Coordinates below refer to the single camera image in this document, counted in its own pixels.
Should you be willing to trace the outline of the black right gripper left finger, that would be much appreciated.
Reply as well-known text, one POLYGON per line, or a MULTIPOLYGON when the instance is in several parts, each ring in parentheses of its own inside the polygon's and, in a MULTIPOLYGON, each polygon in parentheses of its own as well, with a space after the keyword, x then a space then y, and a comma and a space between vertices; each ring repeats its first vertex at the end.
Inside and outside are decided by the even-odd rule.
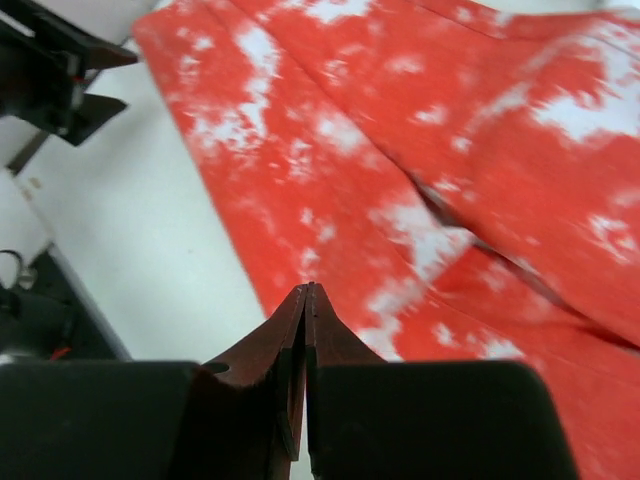
POLYGON ((299 457, 306 288, 196 371, 174 451, 177 479, 287 479, 299 457))

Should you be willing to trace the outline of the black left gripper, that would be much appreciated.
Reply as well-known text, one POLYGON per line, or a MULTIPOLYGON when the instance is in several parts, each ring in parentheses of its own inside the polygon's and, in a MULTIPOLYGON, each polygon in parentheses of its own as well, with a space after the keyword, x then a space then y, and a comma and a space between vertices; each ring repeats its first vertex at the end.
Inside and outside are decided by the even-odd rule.
POLYGON ((139 61, 136 53, 95 37, 35 1, 1 3, 1 115, 13 116, 79 146, 127 108, 86 94, 81 70, 139 61))

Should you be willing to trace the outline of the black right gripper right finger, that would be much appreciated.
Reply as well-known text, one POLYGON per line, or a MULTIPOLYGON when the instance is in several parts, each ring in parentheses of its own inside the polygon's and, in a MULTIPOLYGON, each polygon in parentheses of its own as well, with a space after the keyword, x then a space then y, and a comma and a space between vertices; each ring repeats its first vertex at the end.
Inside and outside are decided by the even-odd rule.
POLYGON ((304 313, 307 438, 316 479, 388 479, 382 439, 386 362, 310 283, 304 313))

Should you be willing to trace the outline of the red white patterned trousers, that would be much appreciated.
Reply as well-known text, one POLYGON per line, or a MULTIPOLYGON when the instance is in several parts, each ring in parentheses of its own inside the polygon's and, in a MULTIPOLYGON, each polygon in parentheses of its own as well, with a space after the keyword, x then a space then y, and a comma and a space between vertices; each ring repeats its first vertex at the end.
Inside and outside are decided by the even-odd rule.
POLYGON ((263 310, 509 359, 585 479, 639 475, 639 12, 175 1, 134 36, 263 310))

